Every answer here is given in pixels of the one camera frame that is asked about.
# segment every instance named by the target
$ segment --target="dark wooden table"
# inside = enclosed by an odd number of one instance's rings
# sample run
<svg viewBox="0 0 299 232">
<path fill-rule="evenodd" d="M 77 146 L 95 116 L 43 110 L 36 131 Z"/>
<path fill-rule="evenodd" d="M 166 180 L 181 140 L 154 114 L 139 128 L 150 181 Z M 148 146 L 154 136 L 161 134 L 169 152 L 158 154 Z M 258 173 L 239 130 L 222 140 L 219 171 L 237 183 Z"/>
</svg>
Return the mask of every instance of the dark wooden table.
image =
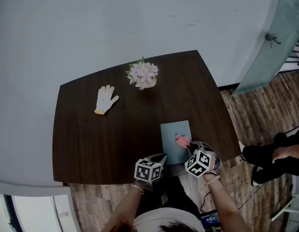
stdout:
<svg viewBox="0 0 299 232">
<path fill-rule="evenodd" d="M 53 132 L 54 180 L 82 184 L 133 181 L 135 162 L 161 153 L 160 124 L 189 120 L 193 140 L 210 144 L 222 161 L 240 154 L 232 121 L 198 51 L 145 59 L 158 66 L 156 86 L 138 90 L 128 64 L 60 86 Z M 94 113 L 98 90 L 114 86 L 119 100 Z"/>
</svg>

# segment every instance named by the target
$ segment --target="light blue card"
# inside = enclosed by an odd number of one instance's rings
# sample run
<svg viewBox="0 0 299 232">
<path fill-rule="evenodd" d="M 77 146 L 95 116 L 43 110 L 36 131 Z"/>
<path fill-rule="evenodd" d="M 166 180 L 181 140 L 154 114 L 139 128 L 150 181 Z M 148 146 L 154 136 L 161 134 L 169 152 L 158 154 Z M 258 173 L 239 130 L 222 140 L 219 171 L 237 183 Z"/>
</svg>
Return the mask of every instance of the light blue card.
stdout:
<svg viewBox="0 0 299 232">
<path fill-rule="evenodd" d="M 167 164 L 173 165 L 186 162 L 189 159 L 188 152 L 176 143 L 176 135 L 187 136 L 191 141 L 189 121 L 161 124 L 160 127 L 163 152 L 168 155 Z"/>
</svg>

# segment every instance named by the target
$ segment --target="glass door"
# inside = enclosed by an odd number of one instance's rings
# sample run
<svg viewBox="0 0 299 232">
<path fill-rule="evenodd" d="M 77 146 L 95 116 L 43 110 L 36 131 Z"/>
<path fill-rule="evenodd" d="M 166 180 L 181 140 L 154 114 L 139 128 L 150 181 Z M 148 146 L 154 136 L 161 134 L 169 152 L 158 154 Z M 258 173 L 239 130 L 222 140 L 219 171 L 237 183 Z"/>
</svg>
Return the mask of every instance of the glass door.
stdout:
<svg viewBox="0 0 299 232">
<path fill-rule="evenodd" d="M 279 0 L 270 31 L 232 96 L 267 85 L 287 60 L 299 40 L 299 0 Z"/>
</svg>

